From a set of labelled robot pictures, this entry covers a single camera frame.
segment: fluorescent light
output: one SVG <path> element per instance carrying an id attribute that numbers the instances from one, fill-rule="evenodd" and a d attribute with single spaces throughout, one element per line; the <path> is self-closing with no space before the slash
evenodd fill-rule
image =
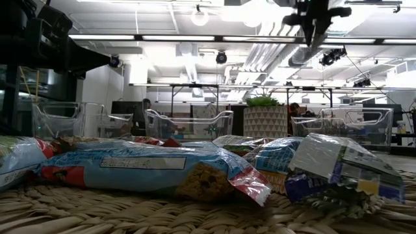
<path id="1" fill-rule="evenodd" d="M 225 42 L 280 42 L 291 43 L 295 38 L 284 37 L 269 37 L 269 36 L 225 36 L 223 40 Z"/>
<path id="2" fill-rule="evenodd" d="M 363 39 L 363 38 L 327 38 L 324 43 L 334 44 L 373 44 L 376 39 Z"/>
<path id="3" fill-rule="evenodd" d="M 254 88 L 255 85 L 220 84 L 220 88 Z"/>
<path id="4" fill-rule="evenodd" d="M 134 40 L 133 35 L 99 35 L 99 34 L 73 34 L 70 38 L 74 40 Z"/>
<path id="5" fill-rule="evenodd" d="M 214 36 L 168 36 L 168 35 L 147 35 L 143 40 L 166 40 L 166 41 L 214 41 Z"/>
<path id="6" fill-rule="evenodd" d="M 416 39 L 386 39 L 383 44 L 416 44 Z"/>
<path id="7" fill-rule="evenodd" d="M 155 101 L 155 103 L 186 103 L 186 101 Z"/>
<path id="8" fill-rule="evenodd" d="M 195 5 L 199 4 L 201 6 L 209 6 L 212 2 L 210 1 L 147 1 L 147 0 L 78 0 L 81 3 L 148 3 L 148 4 L 168 4 L 171 3 L 173 5 Z"/>
<path id="9" fill-rule="evenodd" d="M 300 44 L 299 47 L 301 47 L 301 48 L 309 48 L 305 44 Z M 344 46 L 343 45 L 320 45 L 320 46 L 318 46 L 318 48 L 323 48 L 323 49 L 343 49 Z"/>
<path id="10" fill-rule="evenodd" d="M 259 86 L 258 88 L 294 88 L 294 86 L 264 85 L 264 86 Z"/>
<path id="11" fill-rule="evenodd" d="M 160 86 L 170 86 L 170 84 L 130 84 L 131 86 L 146 86 L 146 87 L 160 87 Z"/>
<path id="12" fill-rule="evenodd" d="M 155 101 L 155 103 L 169 103 L 171 104 L 172 101 Z M 186 104 L 186 103 L 196 103 L 196 104 L 216 104 L 216 101 L 173 101 L 173 103 L 177 104 Z M 247 103 L 241 101 L 219 101 L 218 104 L 241 104 L 245 105 Z"/>

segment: wicker surface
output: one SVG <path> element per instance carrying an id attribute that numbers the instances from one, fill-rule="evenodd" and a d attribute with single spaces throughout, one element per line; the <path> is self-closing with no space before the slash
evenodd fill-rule
<path id="1" fill-rule="evenodd" d="M 403 176 L 409 193 L 407 205 L 385 204 L 377 214 L 361 220 L 344 219 L 341 223 L 334 219 L 336 210 L 322 214 L 299 208 L 277 194 L 271 196 L 265 208 L 260 208 L 155 200 L 130 193 L 54 185 L 23 185 L 0 193 L 0 233 L 415 233 L 416 227 L 412 226 L 416 221 L 415 174 L 403 173 Z"/>

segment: plastic storage bin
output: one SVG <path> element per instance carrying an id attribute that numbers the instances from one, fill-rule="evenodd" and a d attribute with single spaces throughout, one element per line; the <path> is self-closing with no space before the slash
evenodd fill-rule
<path id="1" fill-rule="evenodd" d="M 309 133 L 348 137 L 370 150 L 390 151 L 393 109 L 329 108 L 317 118 L 292 118 L 293 135 Z"/>
<path id="2" fill-rule="evenodd" d="M 161 140 L 178 141 L 214 140 L 230 135 L 233 111 L 223 111 L 215 118 L 169 118 L 154 110 L 145 110 L 146 135 Z"/>
<path id="3" fill-rule="evenodd" d="M 132 114 L 108 115 L 96 103 L 45 102 L 32 105 L 33 135 L 55 137 L 115 138 L 130 135 Z"/>

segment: snack bar wrapper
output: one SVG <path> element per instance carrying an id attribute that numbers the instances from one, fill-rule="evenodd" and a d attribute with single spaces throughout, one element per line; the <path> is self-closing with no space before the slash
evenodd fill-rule
<path id="1" fill-rule="evenodd" d="M 246 155 L 247 153 L 255 149 L 255 147 L 253 146 L 245 146 L 245 145 L 225 145 L 225 146 L 222 146 L 222 148 L 230 152 L 233 152 L 236 155 L 239 155 L 241 157 L 243 157 L 244 155 Z"/>
<path id="2" fill-rule="evenodd" d="M 303 138 L 286 137 L 273 140 L 247 153 L 246 159 L 272 184 L 272 190 L 285 194 L 289 163 Z"/>
<path id="3" fill-rule="evenodd" d="M 143 144 L 151 144 L 154 146 L 161 146 L 163 145 L 163 141 L 157 140 L 156 138 L 150 137 L 150 136 L 128 136 L 125 138 L 122 138 L 123 140 L 128 140 L 131 142 L 137 142 L 137 143 L 143 143 Z"/>
<path id="4" fill-rule="evenodd" d="M 271 188 L 244 159 L 222 148 L 136 147 L 67 152 L 41 164 L 50 181 L 152 192 L 211 202 L 235 189 L 263 205 Z"/>
<path id="5" fill-rule="evenodd" d="M 287 195 L 294 202 L 325 188 L 327 183 L 404 203 L 401 176 L 349 138 L 310 133 L 299 145 L 289 168 L 298 172 L 285 182 Z"/>
<path id="6" fill-rule="evenodd" d="M 251 140 L 254 140 L 254 138 L 249 136 L 225 135 L 213 140 L 213 144 L 222 147 L 225 145 L 239 145 Z"/>
<path id="7" fill-rule="evenodd" d="M 0 136 L 0 191 L 22 182 L 27 172 L 54 155 L 54 147 L 42 140 Z"/>

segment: track light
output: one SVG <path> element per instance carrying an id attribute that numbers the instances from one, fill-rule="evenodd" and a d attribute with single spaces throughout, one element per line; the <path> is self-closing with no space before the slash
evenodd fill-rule
<path id="1" fill-rule="evenodd" d="M 365 78 L 363 81 L 360 82 L 356 82 L 354 83 L 354 85 L 352 86 L 353 88 L 363 88 L 363 87 L 367 87 L 367 86 L 371 86 L 371 81 L 369 78 Z"/>
<path id="2" fill-rule="evenodd" d="M 341 59 L 341 57 L 346 55 L 345 47 L 342 49 L 331 49 L 329 53 L 324 53 L 323 58 L 319 61 L 323 66 L 330 66 L 334 62 Z"/>

